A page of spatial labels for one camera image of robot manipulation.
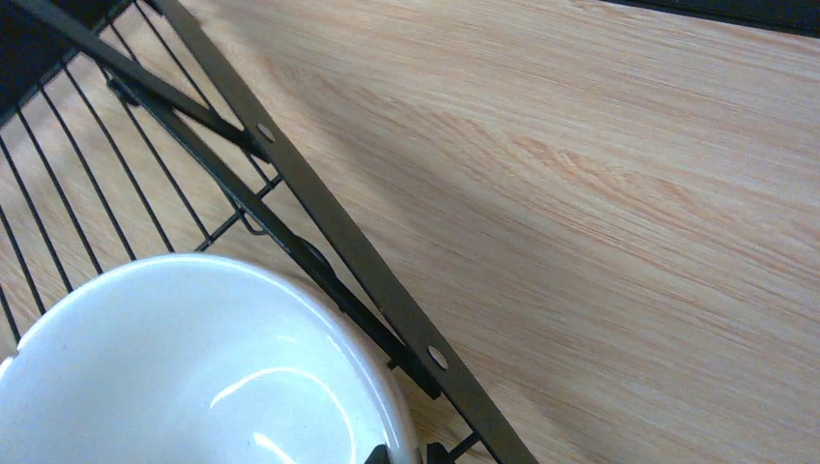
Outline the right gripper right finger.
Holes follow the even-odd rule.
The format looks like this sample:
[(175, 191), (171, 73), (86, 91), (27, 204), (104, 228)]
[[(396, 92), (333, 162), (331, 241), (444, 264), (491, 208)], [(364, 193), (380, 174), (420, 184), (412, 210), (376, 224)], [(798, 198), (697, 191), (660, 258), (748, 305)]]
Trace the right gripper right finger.
[(441, 443), (429, 443), (425, 449), (426, 464), (454, 464), (454, 458)]

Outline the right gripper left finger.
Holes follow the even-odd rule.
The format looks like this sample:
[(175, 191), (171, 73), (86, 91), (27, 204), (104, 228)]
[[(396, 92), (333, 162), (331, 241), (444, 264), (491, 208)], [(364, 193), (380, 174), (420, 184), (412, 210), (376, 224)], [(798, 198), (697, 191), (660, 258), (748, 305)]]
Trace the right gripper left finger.
[(388, 447), (386, 445), (376, 446), (366, 458), (365, 464), (391, 464)]

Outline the plain white bowl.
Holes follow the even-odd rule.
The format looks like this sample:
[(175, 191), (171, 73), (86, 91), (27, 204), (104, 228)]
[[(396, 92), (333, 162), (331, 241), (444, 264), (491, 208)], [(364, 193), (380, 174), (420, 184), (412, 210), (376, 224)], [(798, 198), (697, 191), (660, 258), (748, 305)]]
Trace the plain white bowl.
[(327, 298), (203, 253), (73, 290), (1, 365), (5, 463), (419, 463), (385, 357)]

